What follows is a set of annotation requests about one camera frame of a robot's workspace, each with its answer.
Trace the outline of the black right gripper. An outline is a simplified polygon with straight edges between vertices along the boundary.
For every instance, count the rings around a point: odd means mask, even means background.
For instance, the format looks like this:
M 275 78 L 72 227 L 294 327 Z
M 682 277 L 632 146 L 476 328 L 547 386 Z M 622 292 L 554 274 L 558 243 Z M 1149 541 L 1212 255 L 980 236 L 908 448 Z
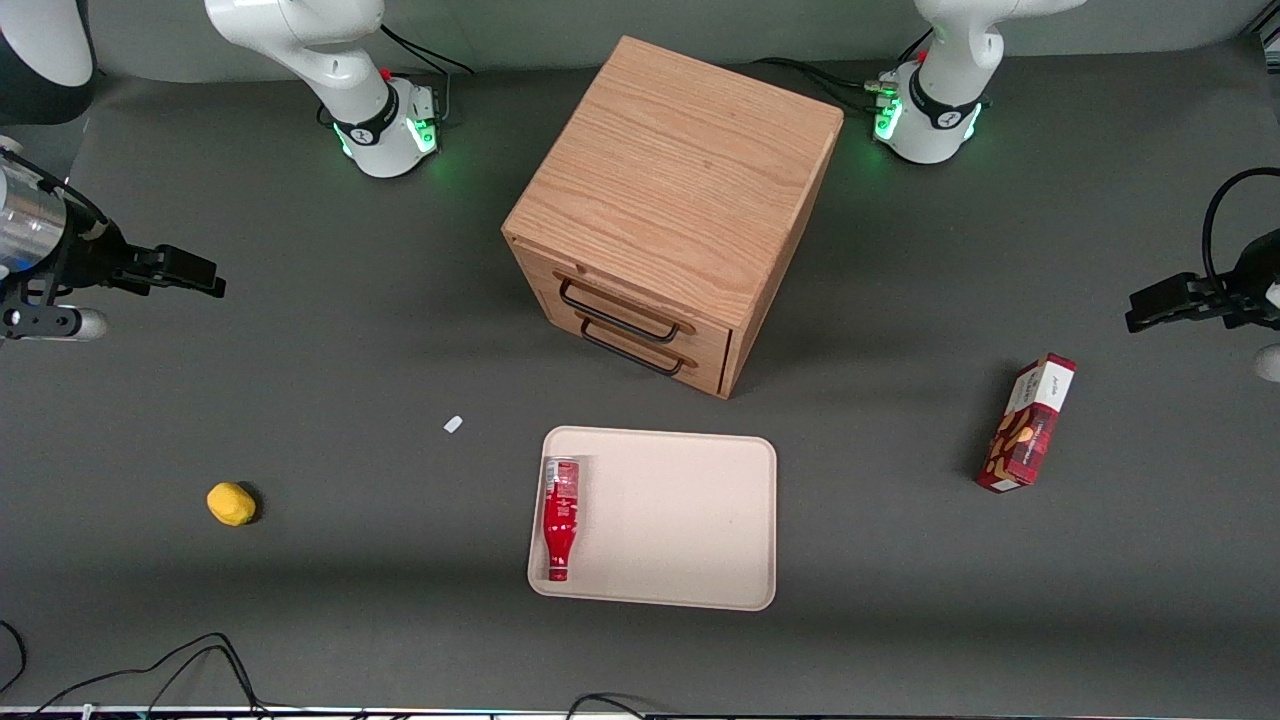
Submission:
M 79 218 L 68 222 L 52 264 L 44 273 L 45 293 L 58 299 L 76 290 L 106 287 L 145 297 L 150 284 L 136 275 L 145 272 L 140 259 L 148 254 L 148 274 L 166 287 L 225 297 L 227 282 L 218 275 L 215 263 L 166 243 L 151 251 L 128 243 L 113 223 L 95 237 L 90 234 L 93 228 L 92 222 Z

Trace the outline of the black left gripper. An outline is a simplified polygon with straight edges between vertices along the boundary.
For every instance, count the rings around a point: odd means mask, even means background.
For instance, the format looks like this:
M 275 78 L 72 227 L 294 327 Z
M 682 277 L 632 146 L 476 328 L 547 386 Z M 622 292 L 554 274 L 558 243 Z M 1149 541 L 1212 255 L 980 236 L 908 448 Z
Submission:
M 1251 241 L 1235 266 L 1220 273 L 1213 264 L 1212 232 L 1201 241 L 1204 278 L 1181 272 L 1130 295 L 1124 319 L 1132 334 L 1172 322 L 1220 318 L 1228 329 L 1257 325 L 1279 329 L 1279 231 Z

